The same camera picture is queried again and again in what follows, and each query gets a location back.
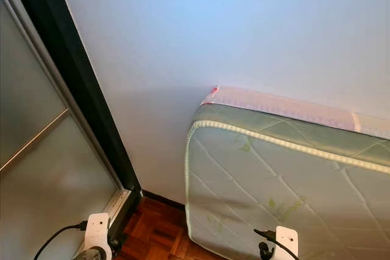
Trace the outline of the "black door frame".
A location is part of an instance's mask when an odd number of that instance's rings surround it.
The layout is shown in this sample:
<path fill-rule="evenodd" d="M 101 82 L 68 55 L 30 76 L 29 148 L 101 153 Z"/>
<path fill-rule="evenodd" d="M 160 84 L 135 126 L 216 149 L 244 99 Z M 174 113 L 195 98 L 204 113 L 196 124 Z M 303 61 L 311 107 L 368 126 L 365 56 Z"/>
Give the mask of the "black door frame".
<path fill-rule="evenodd" d="M 111 116 L 66 0 L 20 0 L 33 27 L 53 60 L 55 73 L 73 97 L 95 143 L 106 156 L 122 187 L 130 191 L 129 201 L 109 229 L 109 235 L 124 233 L 140 203 L 140 183 Z"/>

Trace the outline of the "pink plastic-wrapped mattress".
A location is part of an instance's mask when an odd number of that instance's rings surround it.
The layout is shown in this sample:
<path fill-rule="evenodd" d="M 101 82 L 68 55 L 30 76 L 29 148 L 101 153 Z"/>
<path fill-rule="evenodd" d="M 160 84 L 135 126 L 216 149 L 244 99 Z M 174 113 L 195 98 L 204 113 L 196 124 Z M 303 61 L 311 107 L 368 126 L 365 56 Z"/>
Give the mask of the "pink plastic-wrapped mattress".
<path fill-rule="evenodd" d="M 390 140 L 390 120 L 245 88 L 217 85 L 201 104 L 259 111 Z"/>

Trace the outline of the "green quilted mattress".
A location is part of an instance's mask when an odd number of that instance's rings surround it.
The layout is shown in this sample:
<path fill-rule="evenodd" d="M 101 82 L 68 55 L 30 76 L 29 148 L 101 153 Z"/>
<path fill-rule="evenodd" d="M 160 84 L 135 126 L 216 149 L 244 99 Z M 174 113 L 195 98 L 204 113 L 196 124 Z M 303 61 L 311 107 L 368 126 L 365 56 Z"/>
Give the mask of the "green quilted mattress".
<path fill-rule="evenodd" d="M 390 260 L 390 140 L 219 104 L 185 151 L 191 240 L 259 257 L 259 230 L 296 231 L 300 260 Z"/>

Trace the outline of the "dark skirting board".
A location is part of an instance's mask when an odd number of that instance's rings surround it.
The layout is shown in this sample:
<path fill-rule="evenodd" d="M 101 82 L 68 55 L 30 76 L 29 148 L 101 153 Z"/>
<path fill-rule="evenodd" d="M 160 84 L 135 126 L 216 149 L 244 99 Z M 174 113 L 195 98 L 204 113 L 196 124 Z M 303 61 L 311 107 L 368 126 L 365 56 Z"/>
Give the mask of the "dark skirting board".
<path fill-rule="evenodd" d="M 186 209 L 186 205 L 178 203 L 178 202 L 173 201 L 171 199 L 165 198 L 164 196 L 161 196 L 159 194 L 154 194 L 151 191 L 147 191 L 145 189 L 142 189 L 141 193 L 143 196 L 145 196 L 145 198 L 149 198 L 149 199 L 154 200 L 156 202 L 160 202 L 160 203 L 165 204 L 167 206 L 170 206 L 174 209 L 179 209 L 182 211 L 184 211 Z"/>

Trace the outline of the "frosted glass sliding door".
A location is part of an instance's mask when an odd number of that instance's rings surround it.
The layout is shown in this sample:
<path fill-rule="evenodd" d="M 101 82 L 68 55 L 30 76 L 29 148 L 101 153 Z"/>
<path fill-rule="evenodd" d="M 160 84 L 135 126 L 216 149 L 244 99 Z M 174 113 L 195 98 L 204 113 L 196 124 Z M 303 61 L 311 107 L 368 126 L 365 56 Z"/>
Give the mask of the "frosted glass sliding door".
<path fill-rule="evenodd" d="M 103 213 L 108 228 L 126 191 L 106 165 L 23 7 L 3 0 L 1 17 L 0 260 L 71 260 L 92 248 L 62 227 Z"/>

